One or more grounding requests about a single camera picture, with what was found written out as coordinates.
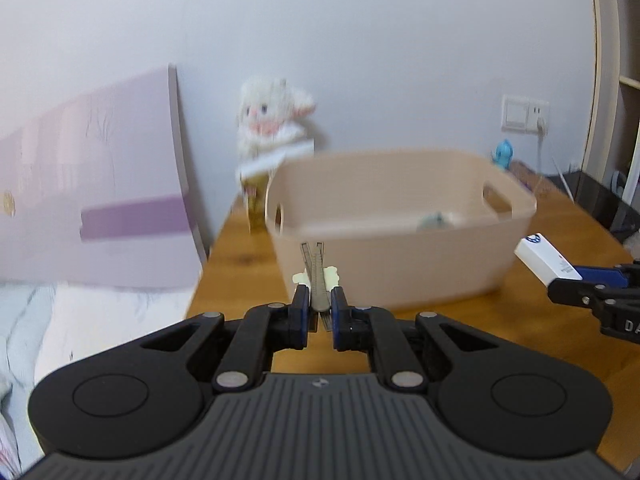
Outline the light blue bedsheet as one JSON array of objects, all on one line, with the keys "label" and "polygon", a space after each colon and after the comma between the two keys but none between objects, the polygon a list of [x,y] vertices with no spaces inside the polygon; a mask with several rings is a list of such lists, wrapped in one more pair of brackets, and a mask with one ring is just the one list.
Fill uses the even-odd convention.
[{"label": "light blue bedsheet", "polygon": [[1,286],[1,472],[9,479],[42,457],[27,405],[53,300],[53,286]]}]

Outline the blue toy figurine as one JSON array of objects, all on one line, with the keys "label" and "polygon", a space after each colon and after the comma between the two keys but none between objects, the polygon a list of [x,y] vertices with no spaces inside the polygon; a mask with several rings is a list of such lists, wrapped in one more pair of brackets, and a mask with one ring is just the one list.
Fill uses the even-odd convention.
[{"label": "blue toy figurine", "polygon": [[513,155],[514,148],[512,143],[508,139],[504,139],[496,146],[495,151],[491,155],[491,160],[495,166],[502,170],[508,170],[510,168]]}]

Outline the white plush lamb toy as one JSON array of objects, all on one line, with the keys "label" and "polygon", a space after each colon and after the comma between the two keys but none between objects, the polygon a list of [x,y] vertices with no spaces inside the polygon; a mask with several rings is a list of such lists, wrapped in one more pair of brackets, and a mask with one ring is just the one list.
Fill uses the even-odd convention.
[{"label": "white plush lamb toy", "polygon": [[302,119],[315,109],[314,97],[284,78],[245,81],[236,120],[238,181],[275,170],[285,159],[314,154],[314,139]]}]

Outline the gold tissue box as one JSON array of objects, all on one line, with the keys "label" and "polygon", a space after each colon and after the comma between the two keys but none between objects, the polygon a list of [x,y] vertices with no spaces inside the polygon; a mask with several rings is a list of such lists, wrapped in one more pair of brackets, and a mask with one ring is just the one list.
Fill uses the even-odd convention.
[{"label": "gold tissue box", "polygon": [[251,233],[266,228],[265,203],[270,178],[270,171],[244,171],[239,175],[248,229]]}]

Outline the white blue medicine box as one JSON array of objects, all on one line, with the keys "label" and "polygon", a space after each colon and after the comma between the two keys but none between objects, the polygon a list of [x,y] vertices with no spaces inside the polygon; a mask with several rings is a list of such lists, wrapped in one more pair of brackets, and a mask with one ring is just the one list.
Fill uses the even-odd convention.
[{"label": "white blue medicine box", "polygon": [[541,233],[523,237],[514,255],[544,286],[554,280],[582,280],[574,266]]}]

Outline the beige plastic storage basket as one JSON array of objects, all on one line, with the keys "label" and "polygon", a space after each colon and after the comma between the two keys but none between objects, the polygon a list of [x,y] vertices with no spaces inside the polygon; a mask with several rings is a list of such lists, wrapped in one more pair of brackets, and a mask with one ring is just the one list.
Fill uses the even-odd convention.
[{"label": "beige plastic storage basket", "polygon": [[[535,196],[487,158],[403,150],[286,160],[270,179],[265,217],[289,292],[305,269],[300,245],[321,242],[352,304],[399,308],[499,287],[536,209]],[[437,211],[464,223],[416,229]]]}]

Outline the pink purple bed headboard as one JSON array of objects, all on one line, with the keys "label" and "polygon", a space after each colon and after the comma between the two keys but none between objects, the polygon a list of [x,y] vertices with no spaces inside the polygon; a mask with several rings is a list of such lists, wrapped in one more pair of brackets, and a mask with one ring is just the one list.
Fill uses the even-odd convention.
[{"label": "pink purple bed headboard", "polygon": [[187,288],[204,259],[175,67],[82,94],[2,136],[2,280]]}]

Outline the white pillow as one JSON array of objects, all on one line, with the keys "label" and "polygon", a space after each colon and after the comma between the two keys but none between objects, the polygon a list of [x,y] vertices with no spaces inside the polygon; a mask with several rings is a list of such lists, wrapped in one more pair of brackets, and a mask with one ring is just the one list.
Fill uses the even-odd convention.
[{"label": "white pillow", "polygon": [[125,290],[61,285],[35,364],[40,382],[59,368],[178,323],[194,290]]}]

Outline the white wall socket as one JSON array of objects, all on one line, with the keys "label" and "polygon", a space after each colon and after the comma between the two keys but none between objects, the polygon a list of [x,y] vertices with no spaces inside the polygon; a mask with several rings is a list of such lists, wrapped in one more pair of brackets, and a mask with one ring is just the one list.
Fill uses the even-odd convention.
[{"label": "white wall socket", "polygon": [[501,129],[504,131],[540,134],[544,136],[549,127],[550,104],[546,101],[503,96]]}]

